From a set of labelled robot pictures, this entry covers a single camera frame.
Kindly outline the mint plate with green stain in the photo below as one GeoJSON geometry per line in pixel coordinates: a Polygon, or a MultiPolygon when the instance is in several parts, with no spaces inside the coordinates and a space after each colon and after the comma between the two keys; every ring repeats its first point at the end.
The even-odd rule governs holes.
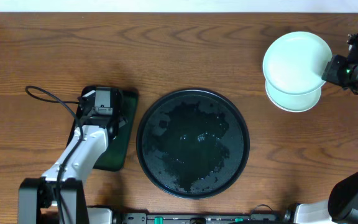
{"type": "Polygon", "coordinates": [[[265,82],[265,91],[275,106],[292,113],[301,113],[312,109],[321,97],[320,88],[305,95],[291,95],[277,90],[268,81],[265,82]]]}

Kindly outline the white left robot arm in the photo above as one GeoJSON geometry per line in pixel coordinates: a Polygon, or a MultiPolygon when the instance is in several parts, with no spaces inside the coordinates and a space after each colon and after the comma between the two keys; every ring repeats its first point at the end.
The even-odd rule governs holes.
{"type": "Polygon", "coordinates": [[[120,106],[101,104],[84,111],[63,154],[38,179],[19,187],[18,223],[43,223],[43,208],[56,205],[57,223],[113,223],[113,210],[86,204],[84,185],[93,169],[119,171],[131,124],[120,106]]]}

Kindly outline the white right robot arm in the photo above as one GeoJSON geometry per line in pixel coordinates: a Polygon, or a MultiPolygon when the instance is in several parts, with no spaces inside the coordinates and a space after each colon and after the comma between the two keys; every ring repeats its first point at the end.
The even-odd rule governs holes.
{"type": "MultiPolygon", "coordinates": [[[[358,94],[358,60],[333,55],[322,79],[358,94]]],[[[287,223],[358,223],[358,172],[337,183],[328,200],[288,209],[287,223]]]]}

